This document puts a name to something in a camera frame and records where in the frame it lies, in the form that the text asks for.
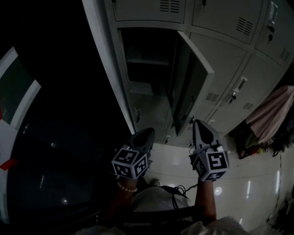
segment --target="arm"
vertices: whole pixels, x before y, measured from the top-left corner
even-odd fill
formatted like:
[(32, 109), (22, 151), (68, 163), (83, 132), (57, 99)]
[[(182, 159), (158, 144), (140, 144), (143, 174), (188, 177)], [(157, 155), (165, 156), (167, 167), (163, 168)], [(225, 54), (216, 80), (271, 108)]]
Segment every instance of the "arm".
[[(128, 189), (135, 189), (137, 182), (137, 179), (122, 179), (120, 181), (120, 183)], [(119, 223), (120, 221), (118, 221), (118, 219), (120, 215), (123, 214), (121, 216), (125, 216), (125, 212), (129, 210), (132, 197), (133, 193), (118, 188), (112, 202), (105, 211), (102, 218), (102, 225), (111, 228), (116, 223)]]
[(216, 220), (215, 198), (212, 181), (202, 182), (198, 179), (195, 205), (204, 207), (204, 210), (200, 213), (200, 220), (203, 225), (207, 225)]

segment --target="tiled floor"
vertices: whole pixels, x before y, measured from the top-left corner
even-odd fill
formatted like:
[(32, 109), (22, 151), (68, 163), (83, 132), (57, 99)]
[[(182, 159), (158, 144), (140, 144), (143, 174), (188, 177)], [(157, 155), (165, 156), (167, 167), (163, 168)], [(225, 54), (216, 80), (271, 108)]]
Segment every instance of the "tiled floor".
[[(229, 139), (223, 140), (229, 153), (230, 170), (216, 182), (222, 193), (215, 195), (217, 217), (233, 216), (245, 230), (251, 231), (265, 223), (268, 216), (283, 203), (287, 192), (294, 185), (294, 148), (280, 156), (272, 157), (271, 152), (253, 155), (239, 160)], [(188, 187), (197, 183), (197, 172), (192, 171), (189, 149), (154, 144), (151, 155), (153, 163), (146, 173), (147, 181), (158, 178), (163, 185)], [(277, 186), (277, 175), (281, 184)], [(197, 188), (187, 192), (192, 204)]]

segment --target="pearl bracelet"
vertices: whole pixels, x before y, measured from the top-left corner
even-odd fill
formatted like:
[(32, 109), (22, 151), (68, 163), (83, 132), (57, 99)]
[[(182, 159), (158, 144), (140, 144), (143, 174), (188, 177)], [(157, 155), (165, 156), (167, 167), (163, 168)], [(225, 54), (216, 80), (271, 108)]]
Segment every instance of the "pearl bracelet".
[(137, 190), (138, 190), (137, 188), (135, 188), (135, 189), (128, 189), (128, 188), (122, 186), (122, 184), (120, 182), (118, 182), (118, 186), (120, 187), (120, 189), (122, 189), (122, 190), (124, 190), (126, 192), (129, 192), (129, 193), (134, 193), (134, 192), (137, 192)]

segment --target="pink cloth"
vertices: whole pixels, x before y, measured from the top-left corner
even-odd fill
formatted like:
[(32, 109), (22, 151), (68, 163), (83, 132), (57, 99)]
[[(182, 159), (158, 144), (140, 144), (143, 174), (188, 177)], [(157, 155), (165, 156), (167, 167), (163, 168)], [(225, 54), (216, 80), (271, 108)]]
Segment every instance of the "pink cloth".
[(259, 138), (259, 144), (267, 145), (271, 142), (292, 106), (293, 100), (294, 86), (282, 86), (271, 92), (246, 118), (246, 123), (251, 124), (251, 130)]

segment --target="locker lock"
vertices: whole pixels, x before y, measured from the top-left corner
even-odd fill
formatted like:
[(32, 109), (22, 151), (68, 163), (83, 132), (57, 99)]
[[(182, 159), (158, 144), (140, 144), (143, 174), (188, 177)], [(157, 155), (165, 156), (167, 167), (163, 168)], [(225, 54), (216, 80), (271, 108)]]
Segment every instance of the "locker lock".
[(269, 44), (270, 41), (272, 41), (272, 39), (273, 39), (273, 36), (272, 36), (272, 34), (270, 34), (270, 35), (268, 36), (268, 41), (267, 41), (267, 43)]
[(189, 124), (193, 124), (194, 123), (194, 116), (191, 118), (191, 120), (189, 121)]
[(273, 26), (267, 26), (268, 28), (269, 28), (269, 30), (272, 32), (272, 33), (274, 33), (275, 32), (275, 28), (273, 27)]
[(170, 138), (170, 135), (167, 135), (166, 137), (165, 137), (165, 145), (167, 144), (167, 142), (169, 141), (169, 138)]
[(135, 114), (136, 114), (136, 123), (138, 123), (140, 121), (140, 117), (141, 117), (141, 109), (135, 108)]
[(233, 92), (233, 94), (232, 94), (232, 97), (231, 97), (231, 100), (230, 100), (230, 102), (229, 102), (229, 104), (231, 104), (233, 101), (235, 101), (237, 99), (237, 97), (236, 97), (236, 93), (235, 92)]

